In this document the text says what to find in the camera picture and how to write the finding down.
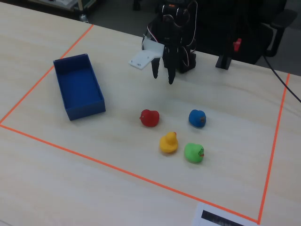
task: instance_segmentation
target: cable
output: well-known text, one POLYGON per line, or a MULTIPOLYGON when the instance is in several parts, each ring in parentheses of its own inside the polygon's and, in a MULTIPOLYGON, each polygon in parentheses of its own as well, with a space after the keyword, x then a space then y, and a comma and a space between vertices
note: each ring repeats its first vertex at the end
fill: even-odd
POLYGON ((195 36, 196 36, 196 30, 197 30, 198 3, 197 3, 196 1, 193 1, 193 2, 195 2, 195 3, 197 4, 197 9, 196 9, 196 21, 195 21, 195 25, 194 25, 194 34, 193 34, 193 38, 192 38, 192 40, 191 40, 191 43, 190 43, 189 45, 187 45, 187 46, 190 46, 190 45, 193 43, 193 40, 194 40, 194 38, 195 38, 195 36))
POLYGON ((276 71, 273 69, 273 67, 271 66, 271 64, 269 63, 268 59, 266 58, 265 55, 262 55, 265 62, 267 62, 268 66, 270 67, 270 69, 273 71, 273 73, 277 76, 277 78, 281 81, 281 83, 285 86, 285 88, 287 88, 288 91, 290 91, 290 93, 301 103, 301 100, 299 97, 297 97, 296 94, 294 94, 294 92, 291 91, 291 89, 286 85, 286 83, 280 78, 280 76, 276 73, 276 71))
POLYGON ((147 30, 149 31, 150 35, 154 38, 154 40, 156 42, 158 42, 158 40, 156 39, 156 37, 151 33, 149 26, 147 25, 147 30))
POLYGON ((293 95, 293 96, 301 103, 300 98, 297 97, 297 95, 294 94, 294 92, 291 91, 291 89, 290 89, 290 88, 286 85, 286 83, 280 78, 280 76, 276 73, 276 71, 274 70, 274 68, 272 67, 272 65, 269 63, 267 57, 264 55, 264 52, 263 52, 262 48, 260 47, 259 43, 257 42, 257 40, 256 40, 256 38, 255 38, 255 35, 254 35, 254 33, 253 33, 252 29, 251 29, 251 26, 250 26, 250 24, 249 24, 249 22, 248 22, 248 19, 247 19, 246 17, 245 17, 245 21, 246 21, 246 25, 247 25, 247 27, 248 27, 248 29, 249 29, 249 32, 250 32, 250 34, 251 34, 251 36, 252 36, 254 42, 256 43, 257 48, 259 49, 259 51, 262 52, 262 56, 263 56, 265 62, 267 62, 269 68, 270 68, 270 69, 272 70, 272 72, 277 76, 277 78, 281 81, 281 83, 285 86, 285 88, 287 88, 287 90, 288 90, 288 91, 289 91, 289 92, 290 92, 290 93, 291 93, 291 94, 292 94, 292 95, 293 95))
POLYGON ((185 49, 185 47, 184 47, 184 46, 182 46, 182 47, 183 47, 183 49, 185 50, 185 52, 186 52, 186 56, 187 56, 187 64, 185 64, 184 60, 183 60, 183 63, 185 64, 185 66, 186 66, 186 67, 189 67, 189 57, 188 57, 187 50, 185 49))

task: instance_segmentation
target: black cable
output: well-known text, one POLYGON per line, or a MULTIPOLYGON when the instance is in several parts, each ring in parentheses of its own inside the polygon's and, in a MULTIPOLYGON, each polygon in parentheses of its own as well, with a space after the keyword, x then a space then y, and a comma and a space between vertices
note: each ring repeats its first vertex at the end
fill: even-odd
POLYGON ((270 68, 270 69, 272 70, 272 72, 277 76, 277 78, 281 81, 281 83, 285 86, 285 88, 287 88, 287 90, 290 91, 290 93, 291 93, 291 94, 292 94, 292 95, 293 95, 293 96, 301 103, 300 98, 297 97, 297 95, 294 94, 294 92, 291 91, 291 89, 290 89, 290 88, 286 85, 286 83, 280 78, 280 76, 279 76, 279 75, 276 73, 276 71, 273 69, 272 65, 269 63, 267 57, 264 55, 264 52, 263 52, 262 48, 260 47, 260 44, 257 42, 257 40, 256 40, 256 38, 255 38, 255 35, 254 35, 254 33, 253 33, 252 29, 251 29, 251 26, 250 26, 250 24, 249 24, 249 22, 248 22, 247 17, 245 17, 245 21, 246 21, 246 25, 247 25, 247 27, 248 27, 248 29, 249 29, 249 32, 250 32, 250 34, 251 34, 251 36, 252 36, 254 42, 256 43, 257 48, 259 49, 259 51, 261 51, 261 54, 262 54, 262 56, 263 56, 265 62, 267 62, 269 68, 270 68))

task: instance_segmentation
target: orange boundary line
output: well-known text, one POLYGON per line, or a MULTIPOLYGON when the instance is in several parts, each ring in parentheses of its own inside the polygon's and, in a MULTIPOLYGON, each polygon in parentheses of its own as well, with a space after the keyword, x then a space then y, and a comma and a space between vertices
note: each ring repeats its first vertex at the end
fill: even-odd
POLYGON ((172 192, 175 192, 175 193, 184 195, 184 196, 189 197, 189 198, 191 198, 191 199, 194 199, 194 200, 196 200, 196 201, 203 202, 203 203, 205 203, 205 204, 214 206, 214 207, 219 208, 219 209, 221 209, 221 210, 224 210, 224 211, 226 211, 226 212, 235 214, 235 215, 237 215, 237 216, 239 216, 239 217, 242 217, 242 218, 244 218, 244 219, 247 219, 247 220, 250 220, 250 221, 252 221, 252 222, 257 223, 257 220, 256 220, 256 219, 250 218, 250 217, 248 217, 248 216, 246 216, 246 215, 243 215, 243 214, 241 214, 241 213, 235 212, 235 211, 233 211, 233 210, 229 210, 229 209, 227 209, 227 208, 225 208, 225 207, 222 207, 222 206, 219 206, 219 205, 217 205, 217 204, 214 204, 214 203, 208 202, 208 201, 206 201, 206 200, 200 199, 200 198, 198 198, 198 197, 195 197, 195 196, 193 196, 193 195, 187 194, 187 193, 185 193, 185 192, 181 192, 181 191, 179 191, 179 190, 176 190, 176 189, 174 189, 174 188, 171 188, 171 187, 168 187, 168 186, 166 186, 166 185, 160 184, 160 183, 158 183, 158 182, 149 180, 149 179, 144 178, 144 177, 142 177, 142 176, 139 176, 139 175, 137 175, 137 174, 135 174, 135 173, 129 172, 129 171, 125 170, 125 169, 122 169, 122 168, 113 166, 113 165, 111 165, 111 164, 109 164, 109 163, 106 163, 106 162, 100 161, 100 160, 98 160, 98 159, 92 158, 92 157, 90 157, 90 156, 87 156, 87 155, 84 155, 84 154, 81 154, 81 153, 72 151, 72 150, 70 150, 70 149, 68 149, 68 148, 61 147, 61 146, 59 146, 59 145, 52 144, 52 143, 50 143, 50 142, 48 142, 48 141, 42 140, 42 139, 40 139, 40 138, 34 137, 34 136, 32 136, 32 135, 23 133, 23 132, 21 132, 21 131, 18 131, 18 130, 16 130, 16 129, 13 129, 13 128, 10 128, 10 127, 4 126, 4 125, 0 125, 0 127, 4 128, 4 129, 8 129, 8 130, 10 130, 10 131, 12 131, 12 132, 15 132, 15 133, 24 135, 24 136, 26 136, 26 137, 32 138, 32 139, 34 139, 34 140, 40 141, 40 142, 42 142, 42 143, 44 143, 44 144, 47 144, 47 145, 50 145, 50 146, 52 146, 52 147, 61 149, 61 150, 63 150, 63 151, 69 152, 69 153, 71 153, 71 154, 75 154, 75 155, 80 156, 80 157, 82 157, 82 158, 85 158, 85 159, 88 159, 88 160, 97 162, 97 163, 99 163, 99 164, 101 164, 101 165, 110 167, 110 168, 112 168, 112 169, 114 169, 114 170, 118 170, 118 171, 120 171, 120 172, 123 172, 123 173, 125 173, 125 174, 130 175, 130 176, 133 176, 133 177, 135 177, 135 178, 138 178, 138 179, 144 180, 144 181, 146 181, 146 182, 149 182, 149 183, 151 183, 151 184, 153 184, 153 185, 157 185, 157 186, 162 187, 162 188, 165 188, 165 189, 167 189, 167 190, 169 190, 169 191, 172 191, 172 192))
MULTIPOLYGON (((291 76, 291 74, 287 75, 286 82, 285 82, 286 85, 288 85, 288 82, 290 80, 290 76, 291 76)), ((265 180, 262 200, 261 200, 260 209, 259 209, 259 215, 258 215, 258 221, 257 221, 257 224, 259 224, 259 225, 261 223, 263 207, 264 207, 264 203, 265 203, 265 199, 266 199, 267 191, 268 191, 268 187, 269 187, 269 177, 271 175, 271 170, 272 170, 272 165, 273 165, 273 159, 274 159, 274 154, 275 154, 275 148, 276 148, 276 143, 277 143, 277 137, 278 137, 278 132, 279 132, 279 126, 280 126, 280 121, 281 121, 283 105, 284 105, 284 101, 285 101, 285 95, 286 95, 286 87, 283 90, 283 95, 282 95, 281 105, 280 105, 280 109, 279 109, 276 129, 275 129, 275 135, 274 135, 274 140, 273 140, 271 156, 269 158, 269 167, 268 167, 267 178, 265 180)))
MULTIPOLYGON (((61 56, 60 59, 64 58, 71 49, 73 49, 74 46, 76 46, 76 44, 83 38, 85 37, 85 35, 92 29, 94 25, 91 25, 81 36, 79 39, 76 40, 75 43, 73 43, 73 45, 61 56)), ((34 85, 33 87, 21 98, 21 100, 18 101, 18 103, 16 103, 16 105, 10 109, 10 111, 1 119, 0 124, 3 123, 3 121, 19 106, 19 104, 33 91, 34 88, 37 87, 37 85, 51 72, 51 70, 54 68, 54 66, 52 66, 43 76, 42 78, 40 78, 34 85)))
MULTIPOLYGON (((64 58, 73 48, 74 46, 76 46, 78 44, 78 42, 85 37, 85 35, 93 28, 94 25, 91 25, 77 40, 75 43, 72 44, 72 46, 60 57, 60 59, 64 58)), ((78 152, 75 152, 75 151, 72 151, 70 149, 67 149, 67 148, 64 148, 64 147, 61 147, 59 145, 55 145, 55 144, 52 144, 48 141, 45 141, 45 140, 42 140, 40 138, 37 138, 37 137, 34 137, 32 135, 29 135, 29 134, 26 134, 26 133, 23 133, 21 131, 18 131, 16 129, 13 129, 13 128, 10 128, 10 127, 7 127, 7 126, 4 126, 2 125, 2 123, 5 121, 5 119, 19 106, 19 104, 37 87, 37 85, 52 71, 52 69, 54 68, 54 66, 51 66, 51 68, 33 85, 33 87, 16 103, 16 105, 14 105, 14 107, 1 119, 0 121, 0 127, 4 128, 4 129, 8 129, 12 132, 15 132, 15 133, 18 133, 18 134, 21 134, 23 136, 26 136, 26 137, 29 137, 29 138, 32 138, 34 140, 37 140, 37 141, 40 141, 44 144, 47 144, 47 145, 50 145, 52 147, 55 147, 55 148, 58 148, 58 149, 61 149, 63 151, 66 151, 66 152, 69 152, 69 153, 72 153, 72 154, 75 154, 77 156, 80 156, 82 158, 85 158, 85 159, 88 159, 88 160, 91 160, 91 161, 94 161, 94 162, 97 162, 101 165, 104 165, 104 166, 107 166, 107 167, 110 167, 112 169, 115 169, 115 170, 118 170, 120 172, 123 172, 123 173, 126 173, 128 175, 131 175, 135 178, 138 178, 138 179, 141 179, 141 180, 144 180, 146 182, 149 182, 151 184, 154 184, 154 185, 157 185, 159 187, 162 187, 162 188, 165 188, 167 190, 170 190, 172 192, 175 192, 175 193, 178 193, 178 194, 181 194, 181 195, 184 195, 186 197, 189 197, 191 199, 194 199, 196 201, 199 201, 199 202, 203 202, 205 204, 208 204, 208 205, 211 205, 211 206, 214 206, 216 208, 219 208, 221 210, 224 210, 226 212, 229 212, 231 214, 234 214, 234 215, 237 215, 239 217, 242 217, 244 219, 247 219, 247 220, 250 220, 252 222, 255 222, 257 224, 260 225, 261 223, 261 218, 262 218, 262 213, 263 213, 263 207, 264 207, 264 204, 265 204, 265 200, 266 200, 266 195, 267 195, 267 190, 268 190, 268 186, 269 186, 269 178, 270 178, 270 173, 271 173, 271 169, 272 169, 272 164, 273 164, 273 159, 274 159, 274 153, 275 153, 275 148, 276 148, 276 143, 277 143, 277 136, 278 136, 278 131, 279 131, 279 126, 280 126, 280 121, 281 121, 281 115, 282 115, 282 110, 283 110, 283 105, 284 105, 284 101, 285 101, 285 95, 286 95, 286 88, 284 89, 283 91, 283 95, 282 95, 282 100, 281 100, 281 105, 280 105, 280 109, 279 109, 279 114, 278 114, 278 119, 277 119, 277 124, 276 124, 276 129, 275 129, 275 135, 274 135, 274 140, 273 140, 273 146, 272 146, 272 151, 271 151, 271 156, 270 156, 270 160, 269 160, 269 167, 268 167, 268 173, 267 173, 267 177, 266 177, 266 182, 265 182, 265 185, 264 185, 264 191, 263 191, 263 195, 262 195, 262 200, 261 200, 261 205, 260 205, 260 210, 259 210, 259 216, 258 216, 258 219, 255 220, 253 218, 250 218, 246 215, 243 215, 241 213, 238 213, 238 212, 235 212, 233 210, 229 210, 225 207, 222 207, 222 206, 219 206, 217 204, 214 204, 214 203, 211 203, 211 202, 208 202, 206 200, 203 200, 203 199, 200 199, 198 197, 195 197, 193 195, 190 195, 190 194, 187 194, 185 192, 181 192, 179 190, 176 190, 174 188, 171 188, 171 187, 168 187, 166 185, 163 185, 163 184, 160 184, 158 182, 155 182, 155 181, 152 181, 152 180, 149 180, 147 178, 144 178, 142 176, 139 176, 135 173, 132 173, 132 172, 129 172, 127 170, 124 170, 124 169, 121 169, 119 167, 116 167, 116 166, 113 166, 111 164, 108 164, 106 162, 103 162, 103 161, 100 161, 98 159, 95 159, 95 158, 92 158, 92 157, 89 157, 87 155, 84 155, 84 154, 81 154, 81 153, 78 153, 78 152)), ((288 82, 289 82, 289 79, 290 79, 290 74, 287 75, 287 78, 286 78, 286 85, 288 85, 288 82)))

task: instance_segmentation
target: white bracket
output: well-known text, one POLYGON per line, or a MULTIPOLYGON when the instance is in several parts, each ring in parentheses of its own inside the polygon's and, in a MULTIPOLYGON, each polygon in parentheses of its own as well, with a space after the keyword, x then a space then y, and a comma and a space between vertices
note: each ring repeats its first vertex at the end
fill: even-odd
POLYGON ((161 58, 163 56, 164 45, 150 39, 145 38, 142 46, 144 50, 141 50, 137 55, 131 59, 128 63, 135 68, 142 70, 153 59, 161 58))

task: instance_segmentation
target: rubber duck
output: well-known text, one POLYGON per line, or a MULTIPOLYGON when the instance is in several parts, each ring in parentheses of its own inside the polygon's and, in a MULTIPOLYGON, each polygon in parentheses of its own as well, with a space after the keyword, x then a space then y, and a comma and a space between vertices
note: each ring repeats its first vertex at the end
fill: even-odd
POLYGON ((141 112, 140 120, 144 126, 155 127, 159 123, 160 115, 157 111, 145 109, 141 112))
POLYGON ((204 158, 204 148, 202 145, 189 143, 185 146, 184 155, 190 162, 201 162, 204 158))
POLYGON ((200 110, 192 110, 189 114, 189 122, 197 128, 202 128, 206 123, 205 112, 200 110))
POLYGON ((160 139, 160 149, 165 153, 172 153, 178 148, 178 140, 176 132, 169 132, 160 139))

